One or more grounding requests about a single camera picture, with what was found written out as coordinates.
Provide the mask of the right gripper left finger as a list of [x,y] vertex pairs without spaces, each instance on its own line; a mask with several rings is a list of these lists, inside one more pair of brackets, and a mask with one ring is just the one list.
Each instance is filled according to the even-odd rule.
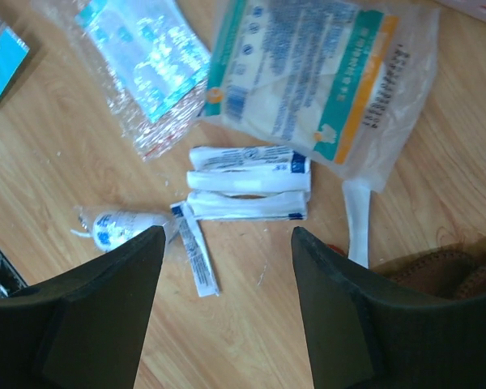
[[132,388],[164,248],[152,226],[0,298],[0,388]]

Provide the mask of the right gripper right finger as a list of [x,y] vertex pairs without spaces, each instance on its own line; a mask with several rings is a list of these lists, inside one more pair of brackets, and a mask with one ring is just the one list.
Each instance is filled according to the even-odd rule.
[[292,263],[316,388],[486,388],[486,294],[402,287],[300,227]]

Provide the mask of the green white bandage packet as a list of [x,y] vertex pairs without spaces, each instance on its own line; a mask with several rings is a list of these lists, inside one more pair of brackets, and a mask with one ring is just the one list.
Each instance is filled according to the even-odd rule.
[[411,1],[223,1],[202,119],[382,191],[437,72]]

